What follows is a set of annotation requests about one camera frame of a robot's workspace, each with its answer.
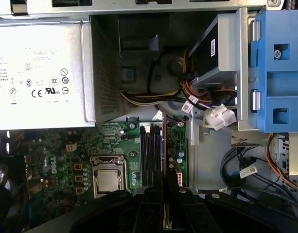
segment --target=ventilation grille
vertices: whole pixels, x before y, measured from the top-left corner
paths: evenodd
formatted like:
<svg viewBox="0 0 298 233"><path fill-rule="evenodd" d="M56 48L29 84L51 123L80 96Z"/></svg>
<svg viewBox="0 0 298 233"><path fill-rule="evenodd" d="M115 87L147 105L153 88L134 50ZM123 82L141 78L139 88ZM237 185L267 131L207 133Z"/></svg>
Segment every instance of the ventilation grille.
<svg viewBox="0 0 298 233"><path fill-rule="evenodd" d="M96 123L104 123L123 115L121 77L117 53L96 22L93 23L93 32Z"/></svg>
<svg viewBox="0 0 298 233"><path fill-rule="evenodd" d="M101 115L111 114L119 108L118 80L115 64L115 53L109 48L104 38L100 37L99 79L101 95Z"/></svg>

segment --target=metal frame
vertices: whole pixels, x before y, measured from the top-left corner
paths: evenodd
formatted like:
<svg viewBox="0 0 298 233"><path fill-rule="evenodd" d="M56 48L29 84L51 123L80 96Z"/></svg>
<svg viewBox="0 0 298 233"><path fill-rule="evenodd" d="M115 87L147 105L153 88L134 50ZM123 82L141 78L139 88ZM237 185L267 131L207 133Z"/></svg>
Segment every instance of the metal frame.
<svg viewBox="0 0 298 233"><path fill-rule="evenodd" d="M92 6L52 7L52 0L27 0L30 17L66 17L79 14L115 14L147 12L183 12L183 11L226 11L247 7L250 10L261 9L267 0L229 0L221 2L190 2L173 0L172 4L136 4L135 0L92 0ZM0 0L0 17L13 17L10 0Z"/></svg>

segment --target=sticker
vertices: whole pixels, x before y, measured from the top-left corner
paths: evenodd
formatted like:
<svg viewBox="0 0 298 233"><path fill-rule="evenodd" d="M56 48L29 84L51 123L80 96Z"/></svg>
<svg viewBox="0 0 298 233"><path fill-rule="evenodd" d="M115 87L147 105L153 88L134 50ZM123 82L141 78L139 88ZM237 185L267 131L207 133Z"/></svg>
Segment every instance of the sticker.
<svg viewBox="0 0 298 233"><path fill-rule="evenodd" d="M64 84L67 84L67 83L69 82L69 79L68 79L67 77L63 77L63 78L62 78L62 82L63 82Z"/></svg>
<svg viewBox="0 0 298 233"><path fill-rule="evenodd" d="M251 165L251 166L246 167L240 171L240 177L241 177L241 179L243 179L243 178L250 176L252 174L255 174L257 172L258 171L257 171L256 167L254 165Z"/></svg>
<svg viewBox="0 0 298 233"><path fill-rule="evenodd" d="M152 121L163 121L164 117L163 117L163 112L161 110L158 110L158 113L155 114L155 116L152 118Z"/></svg>
<svg viewBox="0 0 298 233"><path fill-rule="evenodd" d="M58 85L59 83L60 83L60 79L57 78L57 77L52 77L52 78L50 79L50 84L51 84L51 85Z"/></svg>
<svg viewBox="0 0 298 233"><path fill-rule="evenodd" d="M216 53L216 39L213 39L210 43L210 56L213 57Z"/></svg>
<svg viewBox="0 0 298 233"><path fill-rule="evenodd" d="M198 98L195 97L195 96L190 96L189 99L193 102L193 103L196 103L198 102ZM189 101L186 101L184 103L184 105L182 106L181 110L185 113L190 113L190 111L192 110L193 108L193 105L189 102Z"/></svg>
<svg viewBox="0 0 298 233"><path fill-rule="evenodd" d="M62 94L68 94L69 93L69 89L67 88L67 87L63 87L62 89L61 89L61 92L62 92Z"/></svg>
<svg viewBox="0 0 298 233"><path fill-rule="evenodd" d="M226 187L226 188L220 188L219 189L219 192L228 193L228 187Z"/></svg>

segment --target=orange wire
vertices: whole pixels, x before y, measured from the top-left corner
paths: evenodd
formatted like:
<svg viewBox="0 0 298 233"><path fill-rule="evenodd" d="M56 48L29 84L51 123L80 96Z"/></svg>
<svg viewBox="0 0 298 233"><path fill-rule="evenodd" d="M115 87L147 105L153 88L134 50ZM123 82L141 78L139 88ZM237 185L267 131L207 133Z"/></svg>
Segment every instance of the orange wire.
<svg viewBox="0 0 298 233"><path fill-rule="evenodd" d="M268 142L270 141L270 138L271 138L272 135L273 135L272 133L269 134L269 136L268 136ZM285 177L283 176L283 174L281 173L281 171L278 170L276 167L273 166L273 162L274 162L274 161L272 160L272 158L271 158L271 156L270 156L270 154L269 154L269 152L268 152L267 147L265 148L265 154L266 154L266 160L268 161L268 163L269 163L270 167L272 168L272 170L273 170L279 177L281 177L281 179L284 180L285 183L287 183L291 188L298 190L298 186L297 186L295 183L293 183L293 182L291 182L290 180L288 180L287 178L285 178Z"/></svg>

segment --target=white label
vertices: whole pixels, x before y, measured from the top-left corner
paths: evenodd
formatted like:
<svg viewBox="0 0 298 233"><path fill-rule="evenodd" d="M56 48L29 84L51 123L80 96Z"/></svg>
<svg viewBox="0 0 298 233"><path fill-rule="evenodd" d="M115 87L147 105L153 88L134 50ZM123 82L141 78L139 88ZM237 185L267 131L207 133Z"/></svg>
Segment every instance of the white label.
<svg viewBox="0 0 298 233"><path fill-rule="evenodd" d="M251 165L251 166L246 167L240 171L240 177L241 177L241 179L243 179L243 178L250 176L252 174L255 174L257 172L258 171L257 171L256 167L254 165Z"/></svg>
<svg viewBox="0 0 298 233"><path fill-rule="evenodd" d="M152 121L163 121L164 117L163 117L163 112L161 110L158 110L158 113L156 113L156 115L152 118Z"/></svg>
<svg viewBox="0 0 298 233"><path fill-rule="evenodd" d="M228 193L228 187L219 189L219 192Z"/></svg>
<svg viewBox="0 0 298 233"><path fill-rule="evenodd" d="M190 96L189 99L193 102L196 103L198 102L198 98L195 96ZM182 106L181 110L185 113L190 113L190 111L192 110L193 105L190 104L189 101L185 101L184 105Z"/></svg>
<svg viewBox="0 0 298 233"><path fill-rule="evenodd" d="M216 39L213 39L210 43L210 56L213 57L216 53Z"/></svg>

